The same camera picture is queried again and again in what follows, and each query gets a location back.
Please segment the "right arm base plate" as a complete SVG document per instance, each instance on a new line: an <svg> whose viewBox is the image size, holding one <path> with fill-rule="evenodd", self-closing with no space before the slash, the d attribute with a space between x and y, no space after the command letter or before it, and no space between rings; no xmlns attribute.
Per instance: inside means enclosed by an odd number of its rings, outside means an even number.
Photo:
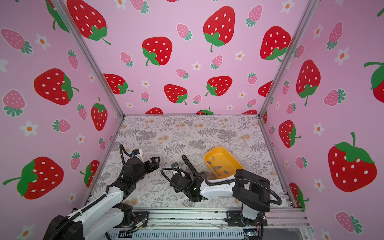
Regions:
<svg viewBox="0 0 384 240"><path fill-rule="evenodd" d="M227 211L225 222L228 223L229 227L266 227L268 225L267 218L264 212L258 212L257 217L247 219L243 216L241 211Z"/></svg>

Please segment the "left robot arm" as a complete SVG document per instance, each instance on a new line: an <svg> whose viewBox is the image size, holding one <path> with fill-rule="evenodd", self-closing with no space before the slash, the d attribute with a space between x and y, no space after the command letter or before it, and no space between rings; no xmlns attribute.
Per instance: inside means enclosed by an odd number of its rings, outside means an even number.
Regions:
<svg viewBox="0 0 384 240"><path fill-rule="evenodd" d="M107 236L114 227L128 228L131 234L146 224L147 212L133 212L126 199L145 175L160 167L160 157L143 161L143 152L133 150L128 153L123 145L119 146L120 155L128 157L122 160L123 167L118 178L106 186L105 192L84 207L73 211L68 216L57 216L49 224L44 235L45 240L97 240Z"/></svg>

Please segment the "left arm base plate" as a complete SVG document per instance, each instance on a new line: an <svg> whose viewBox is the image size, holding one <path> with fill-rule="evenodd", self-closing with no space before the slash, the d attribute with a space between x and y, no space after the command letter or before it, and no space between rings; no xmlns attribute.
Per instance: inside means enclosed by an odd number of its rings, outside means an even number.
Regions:
<svg viewBox="0 0 384 240"><path fill-rule="evenodd" d="M123 221L115 228L134 228L137 224L141 224L140 228L146 228L148 224L150 212L125 212Z"/></svg>

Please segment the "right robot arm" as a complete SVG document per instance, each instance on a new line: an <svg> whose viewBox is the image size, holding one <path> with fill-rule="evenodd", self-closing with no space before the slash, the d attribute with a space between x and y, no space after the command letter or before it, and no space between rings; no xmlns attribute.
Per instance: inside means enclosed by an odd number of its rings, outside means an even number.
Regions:
<svg viewBox="0 0 384 240"><path fill-rule="evenodd" d="M263 214L271 210L271 204L281 205L280 196L270 188L270 181L243 169L230 177L208 180L206 173L191 178L188 172L178 168L162 168L162 176L176 193L184 193L189 201L200 202L217 197L233 197L242 203L241 216L245 220L263 220Z"/></svg>

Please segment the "black stapler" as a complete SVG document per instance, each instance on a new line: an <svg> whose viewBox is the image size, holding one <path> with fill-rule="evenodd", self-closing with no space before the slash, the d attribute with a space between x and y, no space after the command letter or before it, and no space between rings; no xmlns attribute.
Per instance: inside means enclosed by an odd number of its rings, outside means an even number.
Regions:
<svg viewBox="0 0 384 240"><path fill-rule="evenodd" d="M188 166L188 168L191 170L193 176L196 177L199 173L196 170L196 168L192 165L190 160L187 158L187 156L186 155L182 155L182 159L183 159L184 163Z"/></svg>

